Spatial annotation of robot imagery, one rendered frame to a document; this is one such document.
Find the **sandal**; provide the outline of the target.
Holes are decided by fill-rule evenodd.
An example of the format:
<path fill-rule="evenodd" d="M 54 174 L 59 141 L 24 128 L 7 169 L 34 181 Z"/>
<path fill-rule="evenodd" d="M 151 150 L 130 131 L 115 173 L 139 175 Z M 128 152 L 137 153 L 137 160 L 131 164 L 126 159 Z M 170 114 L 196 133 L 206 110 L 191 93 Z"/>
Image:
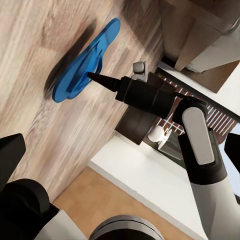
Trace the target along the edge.
<path fill-rule="evenodd" d="M 91 72 L 93 65 L 100 57 L 96 73 L 99 74 L 103 65 L 103 55 L 107 47 L 114 41 L 121 29 L 119 18 L 113 18 L 92 43 L 66 68 L 59 77 L 52 92 L 52 99 L 61 103 L 70 94 L 83 86 L 79 86 Z"/>
<path fill-rule="evenodd" d="M 96 71 L 96 68 L 98 66 L 100 57 L 97 58 L 96 63 L 93 65 L 91 72 L 94 73 Z M 70 94 L 68 97 L 66 97 L 65 99 L 69 99 L 69 100 L 73 100 L 75 97 L 77 97 L 82 91 L 83 89 L 88 86 L 91 83 L 91 78 L 86 77 L 85 80 L 79 85 L 82 86 L 80 89 L 78 89 L 76 92 Z"/>

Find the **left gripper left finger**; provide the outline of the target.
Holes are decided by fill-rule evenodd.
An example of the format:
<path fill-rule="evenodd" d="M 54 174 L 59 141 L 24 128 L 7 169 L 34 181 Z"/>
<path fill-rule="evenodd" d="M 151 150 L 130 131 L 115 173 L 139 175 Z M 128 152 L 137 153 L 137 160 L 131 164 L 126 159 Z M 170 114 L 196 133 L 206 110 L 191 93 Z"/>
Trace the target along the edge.
<path fill-rule="evenodd" d="M 26 152 L 21 133 L 0 138 L 0 193 Z"/>

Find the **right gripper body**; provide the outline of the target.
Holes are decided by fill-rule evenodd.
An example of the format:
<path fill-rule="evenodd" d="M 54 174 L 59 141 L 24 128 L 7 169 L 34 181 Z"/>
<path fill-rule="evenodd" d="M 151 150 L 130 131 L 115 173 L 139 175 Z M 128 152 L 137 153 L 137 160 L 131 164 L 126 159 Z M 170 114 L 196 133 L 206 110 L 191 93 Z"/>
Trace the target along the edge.
<path fill-rule="evenodd" d="M 158 87 L 124 76 L 119 90 L 115 91 L 115 99 L 150 113 L 159 90 Z"/>

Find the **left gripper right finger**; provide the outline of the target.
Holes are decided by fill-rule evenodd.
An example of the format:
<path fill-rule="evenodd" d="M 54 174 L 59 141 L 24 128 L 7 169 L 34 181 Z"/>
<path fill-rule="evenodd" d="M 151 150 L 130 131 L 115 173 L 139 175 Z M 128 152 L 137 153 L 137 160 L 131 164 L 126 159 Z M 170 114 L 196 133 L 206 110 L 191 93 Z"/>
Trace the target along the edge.
<path fill-rule="evenodd" d="M 240 135 L 228 133 L 224 151 L 240 173 Z"/>

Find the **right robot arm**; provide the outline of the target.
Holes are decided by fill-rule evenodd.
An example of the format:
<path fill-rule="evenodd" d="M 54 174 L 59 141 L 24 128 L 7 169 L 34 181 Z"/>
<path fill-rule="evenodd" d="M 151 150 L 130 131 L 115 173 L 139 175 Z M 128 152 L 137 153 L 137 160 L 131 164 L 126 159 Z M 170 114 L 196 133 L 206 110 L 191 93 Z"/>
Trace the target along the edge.
<path fill-rule="evenodd" d="M 116 100 L 166 119 L 179 102 L 172 120 L 182 125 L 178 136 L 201 225 L 208 240 L 240 240 L 240 206 L 237 203 L 214 131 L 208 128 L 207 103 L 179 92 L 167 93 L 146 83 L 147 62 L 134 62 L 133 75 L 121 79 L 96 72 L 87 76 L 112 92 Z"/>

